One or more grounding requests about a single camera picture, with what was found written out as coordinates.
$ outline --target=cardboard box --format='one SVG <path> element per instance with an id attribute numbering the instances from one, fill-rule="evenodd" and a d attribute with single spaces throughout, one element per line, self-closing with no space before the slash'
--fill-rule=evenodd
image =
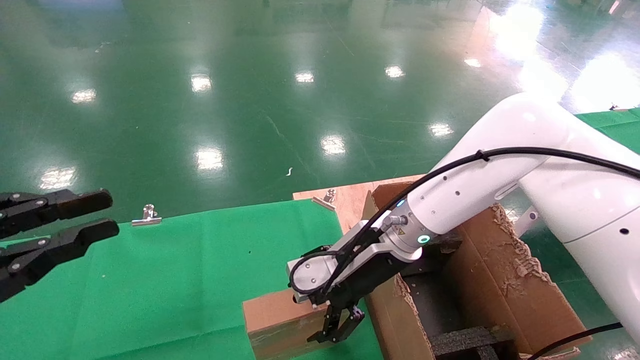
<path id="1" fill-rule="evenodd" d="M 370 218 L 379 205 L 409 184 L 384 184 L 369 192 L 362 218 Z M 523 354 L 586 330 L 528 246 L 516 237 L 500 205 L 455 231 L 462 243 L 446 262 L 442 278 L 453 289 L 465 326 L 506 326 Z M 412 287 L 400 275 L 378 286 L 365 300 L 386 360 L 435 359 Z M 579 354 L 574 346 L 590 339 L 567 344 L 559 349 L 564 353 L 552 358 L 574 357 Z"/>

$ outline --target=green floor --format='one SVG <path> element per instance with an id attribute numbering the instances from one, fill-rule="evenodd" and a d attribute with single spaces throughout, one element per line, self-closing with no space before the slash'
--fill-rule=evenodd
<path id="1" fill-rule="evenodd" d="M 0 191 L 104 187 L 126 222 L 149 202 L 173 217 L 424 173 L 523 90 L 572 113 L 638 105 L 639 13 L 631 0 L 0 1 Z M 573 269 L 548 242 L 543 264 Z M 589 291 L 568 295 L 587 326 L 612 320 Z M 603 336 L 583 358 L 634 356 L 623 332 Z"/>

